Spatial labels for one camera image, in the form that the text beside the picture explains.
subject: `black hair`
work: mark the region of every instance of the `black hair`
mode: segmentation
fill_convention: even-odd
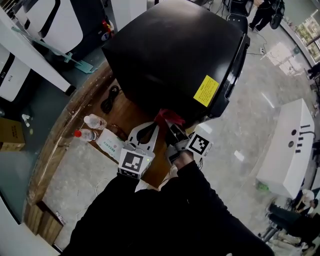
[[[319,200],[318,199],[314,199],[313,203],[314,203],[314,206],[315,206],[314,208],[316,208],[318,206]]]

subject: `coiled black cable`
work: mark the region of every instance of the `coiled black cable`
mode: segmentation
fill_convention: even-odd
[[[119,89],[119,87],[116,85],[113,85],[110,88],[108,98],[106,98],[104,101],[102,101],[102,103],[100,105],[100,108],[104,113],[106,113],[106,114],[110,113],[110,111],[112,110],[115,98],[119,94],[119,91],[121,91],[121,89]]]

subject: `polished floor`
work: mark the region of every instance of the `polished floor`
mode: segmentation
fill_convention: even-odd
[[[214,2],[211,11],[215,13],[219,4]],[[255,12],[253,9],[249,20]],[[258,234],[269,224],[265,208],[273,195],[257,189],[256,175],[273,136],[280,106],[303,98],[314,112],[316,98],[305,73],[310,67],[301,53],[296,54],[295,44],[281,28],[272,30],[267,26],[259,34],[249,31],[248,35],[248,52],[252,54],[246,56],[230,103],[220,118],[205,123],[212,129],[214,144],[202,171],[230,212]],[[259,55],[260,48],[265,48],[267,55]],[[68,244],[77,219],[96,197],[95,189],[98,193],[103,190],[115,176],[116,168],[89,144],[76,139],[72,142],[44,198],[66,221],[56,241],[59,247]],[[310,161],[305,186],[310,184],[314,171],[315,164]]]

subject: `black jacket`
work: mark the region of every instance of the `black jacket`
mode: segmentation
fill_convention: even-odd
[[[137,183],[118,174],[78,221],[62,255],[274,255],[229,213],[194,161],[160,192],[134,193]]]

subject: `yellow label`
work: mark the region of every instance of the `yellow label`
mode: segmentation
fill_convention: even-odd
[[[208,107],[218,87],[219,83],[216,80],[212,79],[210,76],[206,75],[193,98],[200,102],[202,105]]]

